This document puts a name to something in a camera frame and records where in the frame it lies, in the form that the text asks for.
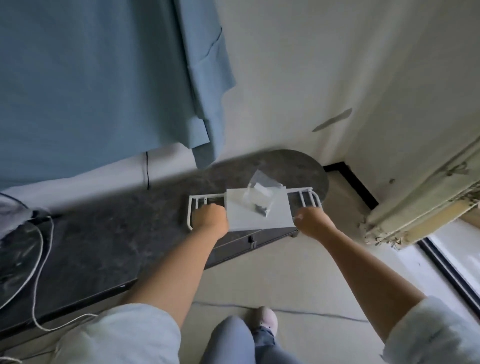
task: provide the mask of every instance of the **black metal frame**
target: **black metal frame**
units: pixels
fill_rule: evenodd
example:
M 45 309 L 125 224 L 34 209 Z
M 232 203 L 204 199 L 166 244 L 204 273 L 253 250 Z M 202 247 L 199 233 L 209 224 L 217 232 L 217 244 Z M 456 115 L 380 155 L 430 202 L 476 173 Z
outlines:
M 374 209 L 378 205 L 375 197 L 373 197 L 370 191 L 360 182 L 357 176 L 353 174 L 345 162 L 330 164 L 325 166 L 324 169 L 325 172 L 339 171 L 370 209 Z M 472 312 L 480 319 L 480 296 L 472 289 L 452 263 L 450 263 L 428 237 L 418 241 L 417 245 L 433 264 L 435 264 Z

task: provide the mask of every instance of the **person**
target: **person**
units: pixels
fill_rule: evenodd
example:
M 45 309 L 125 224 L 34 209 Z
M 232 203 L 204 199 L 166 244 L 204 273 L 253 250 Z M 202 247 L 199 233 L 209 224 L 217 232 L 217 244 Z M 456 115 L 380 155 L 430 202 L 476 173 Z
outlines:
M 440 300 L 426 297 L 361 245 L 339 231 L 320 209 L 299 210 L 295 224 L 332 256 L 363 312 L 385 343 L 388 363 L 480 363 L 480 334 Z M 178 363 L 180 328 L 192 304 L 207 258 L 228 231 L 225 209 L 205 205 L 193 231 L 122 305 L 69 333 L 54 363 Z M 228 317 L 213 331 L 202 364 L 297 364 L 276 342 L 275 313 L 258 310 L 250 330 Z

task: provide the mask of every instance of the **gray mark on wall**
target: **gray mark on wall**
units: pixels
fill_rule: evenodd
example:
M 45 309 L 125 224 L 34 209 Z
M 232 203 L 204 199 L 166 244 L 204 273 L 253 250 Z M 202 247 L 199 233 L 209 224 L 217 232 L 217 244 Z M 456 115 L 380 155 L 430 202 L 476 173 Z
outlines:
M 344 112 L 342 112 L 341 114 L 338 114 L 337 116 L 335 116 L 331 119 L 328 119 L 325 122 L 322 122 L 320 125 L 318 125 L 315 129 L 312 130 L 312 133 L 317 132 L 317 131 L 322 130 L 322 129 L 325 129 L 327 126 L 335 124 L 337 121 L 344 120 L 344 119 L 348 118 L 351 115 L 352 110 L 353 110 L 352 108 L 349 108 L 349 109 L 345 110 Z

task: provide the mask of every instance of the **forearm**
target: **forearm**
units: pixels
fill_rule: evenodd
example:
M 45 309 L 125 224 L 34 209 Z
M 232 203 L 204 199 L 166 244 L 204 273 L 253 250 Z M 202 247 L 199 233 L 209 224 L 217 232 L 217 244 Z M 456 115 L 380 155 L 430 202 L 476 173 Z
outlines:
M 335 228 L 317 235 L 342 272 L 383 342 L 395 324 L 425 295 L 364 247 Z
M 150 277 L 132 288 L 123 303 L 158 307 L 181 327 L 216 242 L 216 236 L 209 229 L 193 231 L 168 253 Z

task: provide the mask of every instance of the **person's right arm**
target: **person's right arm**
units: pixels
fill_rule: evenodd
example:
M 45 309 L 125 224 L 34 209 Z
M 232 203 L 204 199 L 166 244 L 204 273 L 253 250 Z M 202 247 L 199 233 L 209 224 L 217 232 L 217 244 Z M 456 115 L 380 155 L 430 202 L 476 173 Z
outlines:
M 339 231 L 320 209 L 299 210 L 295 225 L 335 260 L 394 364 L 480 364 L 480 331 L 440 300 L 426 297 L 363 246 Z

